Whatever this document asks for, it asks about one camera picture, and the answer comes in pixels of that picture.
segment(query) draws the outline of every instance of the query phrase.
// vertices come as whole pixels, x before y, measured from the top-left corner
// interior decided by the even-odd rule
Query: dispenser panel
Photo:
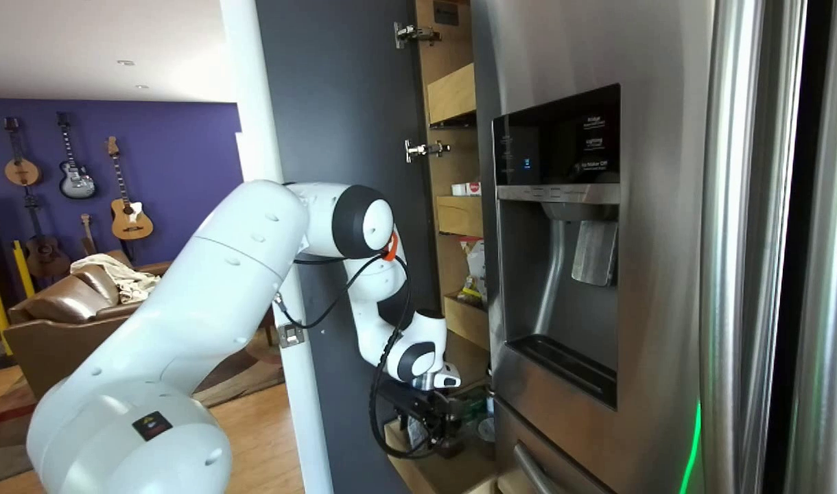
[[[618,185],[620,86],[493,120],[496,185]]]

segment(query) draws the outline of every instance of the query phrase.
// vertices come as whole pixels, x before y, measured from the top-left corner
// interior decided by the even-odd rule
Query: cushion
[[[119,289],[112,278],[101,266],[83,266],[73,272],[83,278],[95,293],[101,293],[111,305],[119,305]]]
[[[111,300],[95,293],[83,278],[64,278],[24,305],[32,318],[68,323],[87,322],[105,308],[111,308]]]

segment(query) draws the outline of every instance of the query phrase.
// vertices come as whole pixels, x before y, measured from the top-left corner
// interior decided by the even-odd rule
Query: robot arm
[[[27,454],[41,484],[222,492],[230,444],[190,396],[246,347],[299,255],[345,257],[364,363],[408,388],[458,388],[443,318],[388,311],[406,289],[404,252],[389,239],[389,202],[364,187],[235,187],[141,311],[38,401]]]

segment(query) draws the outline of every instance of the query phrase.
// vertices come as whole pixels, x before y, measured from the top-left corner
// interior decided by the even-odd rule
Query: guitar
[[[35,278],[41,285],[49,285],[68,274],[68,255],[61,250],[61,245],[53,237],[45,237],[38,229],[38,197],[30,187],[24,187],[24,208],[30,215],[32,237],[27,239],[27,268],[30,278]]]
[[[80,215],[83,219],[83,255],[93,255],[95,252],[95,242],[93,242],[93,230],[90,230],[90,215]]]
[[[9,135],[9,145],[12,145],[12,159],[6,161],[6,179],[16,187],[30,187],[41,179],[41,169],[35,167],[35,161],[24,159],[23,145],[16,141],[23,123],[16,119],[6,119],[4,123],[6,135]]]
[[[143,202],[132,200],[124,185],[120,148],[116,135],[108,141],[108,153],[116,165],[119,197],[111,202],[112,237],[120,242],[137,242],[154,233],[154,222],[146,216]]]
[[[93,185],[87,167],[83,167],[72,150],[72,138],[68,138],[72,120],[64,113],[57,113],[57,130],[61,130],[64,150],[65,150],[65,159],[61,161],[61,169],[64,169],[61,191],[72,200],[93,197],[95,185]]]

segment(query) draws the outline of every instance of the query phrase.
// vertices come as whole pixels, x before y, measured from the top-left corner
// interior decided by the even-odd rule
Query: refrigerator
[[[481,0],[499,492],[837,492],[837,0]]]

